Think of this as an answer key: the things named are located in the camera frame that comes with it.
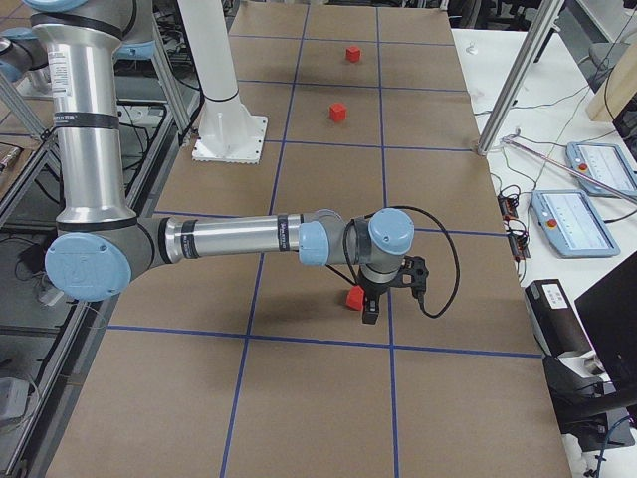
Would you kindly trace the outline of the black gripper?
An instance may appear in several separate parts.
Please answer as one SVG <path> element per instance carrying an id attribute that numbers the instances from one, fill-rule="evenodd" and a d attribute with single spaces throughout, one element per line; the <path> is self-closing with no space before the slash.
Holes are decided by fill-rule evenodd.
<path id="1" fill-rule="evenodd" d="M 379 272 L 370 266 L 360 266 L 358 283 L 364 291 L 362 322 L 365 325 L 375 325 L 379 316 L 380 297 L 391 287 L 398 270 Z"/>

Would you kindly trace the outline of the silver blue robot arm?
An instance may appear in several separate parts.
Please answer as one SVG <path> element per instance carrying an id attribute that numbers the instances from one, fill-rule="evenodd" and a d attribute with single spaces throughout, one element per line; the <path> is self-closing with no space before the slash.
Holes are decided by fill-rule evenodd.
<path id="1" fill-rule="evenodd" d="M 32 28 L 48 54 L 64 180 L 59 235 L 45 268 L 68 296 L 99 302 L 146 271 L 185 259 L 295 252 L 312 266 L 345 264 L 363 292 L 362 319 L 377 320 L 381 296 L 410 288 L 422 300 L 427 271 L 409 251 L 414 225 L 382 209 L 344 220 L 321 210 L 234 219 L 141 219 L 126 204 L 113 61 L 149 39 L 147 1 L 34 1 Z"/>

